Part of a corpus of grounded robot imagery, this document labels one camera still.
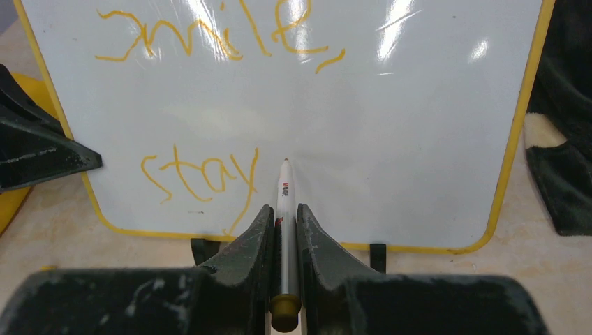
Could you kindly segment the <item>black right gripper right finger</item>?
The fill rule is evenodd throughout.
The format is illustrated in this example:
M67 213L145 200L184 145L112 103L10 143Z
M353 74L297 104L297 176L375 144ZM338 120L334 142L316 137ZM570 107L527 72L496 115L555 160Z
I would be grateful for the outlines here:
M497 275L382 274L297 210L305 334L546 334L526 289Z

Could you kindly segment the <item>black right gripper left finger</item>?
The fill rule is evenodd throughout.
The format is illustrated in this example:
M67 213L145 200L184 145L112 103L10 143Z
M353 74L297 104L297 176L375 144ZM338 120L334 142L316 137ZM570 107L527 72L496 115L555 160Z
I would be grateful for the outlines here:
M2 334L269 334L274 212L198 266L55 269L30 275Z

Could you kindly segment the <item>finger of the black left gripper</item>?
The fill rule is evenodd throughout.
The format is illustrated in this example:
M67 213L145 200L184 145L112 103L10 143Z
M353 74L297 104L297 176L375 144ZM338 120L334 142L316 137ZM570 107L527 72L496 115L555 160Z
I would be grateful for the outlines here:
M1 191L14 191L103 166L99 153L68 139L1 65Z

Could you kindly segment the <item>white marker pen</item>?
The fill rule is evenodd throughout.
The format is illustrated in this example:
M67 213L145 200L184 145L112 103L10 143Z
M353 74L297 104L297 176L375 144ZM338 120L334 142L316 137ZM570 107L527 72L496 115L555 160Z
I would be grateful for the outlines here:
M279 172L275 213L274 279L269 311L271 324L278 332L291 332L299 322L299 262L297 254L295 183L290 161L286 158Z

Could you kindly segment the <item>white whiteboard yellow rim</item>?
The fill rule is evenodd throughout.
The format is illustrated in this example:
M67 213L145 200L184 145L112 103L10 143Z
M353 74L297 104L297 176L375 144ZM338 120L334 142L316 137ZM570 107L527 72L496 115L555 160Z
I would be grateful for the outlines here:
M231 241L298 202L345 247L493 236L553 1L16 1L97 217Z

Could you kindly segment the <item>yellow marker cap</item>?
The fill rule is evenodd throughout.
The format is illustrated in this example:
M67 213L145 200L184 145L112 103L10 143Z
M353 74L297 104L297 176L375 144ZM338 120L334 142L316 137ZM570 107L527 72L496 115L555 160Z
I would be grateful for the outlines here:
M49 270L55 270L55 269L57 269L57 266L53 266L53 265L43 266L40 268L41 271L49 271Z

